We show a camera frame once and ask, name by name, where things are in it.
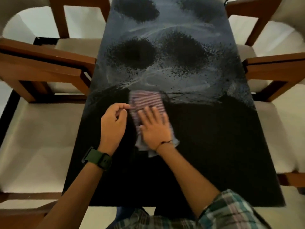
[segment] wristwatch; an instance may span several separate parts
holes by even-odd
[[[91,162],[96,164],[98,167],[103,170],[108,170],[111,166],[112,159],[108,154],[97,151],[93,147],[90,147],[86,152],[84,158],[82,159],[82,163],[86,164],[87,162]]]

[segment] wet table surface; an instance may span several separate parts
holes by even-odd
[[[220,0],[113,0],[64,192],[98,146],[100,118],[131,90],[160,91],[177,149],[219,190],[253,206],[285,204]],[[91,206],[184,206],[173,173],[124,137]]]

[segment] bracelet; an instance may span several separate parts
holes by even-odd
[[[171,143],[172,142],[172,140],[169,140],[169,141],[162,141],[158,146],[157,146],[157,148],[155,149],[155,151],[157,151],[157,149],[161,146],[161,145],[163,145],[163,144],[165,144],[165,143]]]

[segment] person's right hand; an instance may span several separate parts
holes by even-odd
[[[151,109],[150,107],[146,106],[144,111],[138,111],[143,123],[143,125],[140,126],[143,140],[149,146],[149,148],[156,150],[158,146],[161,145],[161,142],[170,141],[172,139],[168,116],[166,113],[163,113],[162,120],[162,116],[156,107],[152,107]]]

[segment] striped cloth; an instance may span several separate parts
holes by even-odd
[[[159,92],[131,91],[129,94],[129,104],[131,105],[130,115],[132,116],[138,134],[138,139],[135,146],[139,149],[139,151],[148,151],[148,156],[150,158],[154,157],[157,155],[157,153],[150,150],[142,140],[142,134],[140,130],[140,125],[142,122],[138,116],[138,111],[143,110],[146,106],[156,106],[160,114],[165,113],[166,111],[162,102],[161,94]],[[179,140],[175,138],[171,124],[170,130],[172,134],[173,145],[176,147],[179,144]]]
[[[268,223],[240,195],[232,190],[220,193],[197,221],[170,220],[149,216],[136,208],[130,218],[119,221],[113,229],[271,229]]]

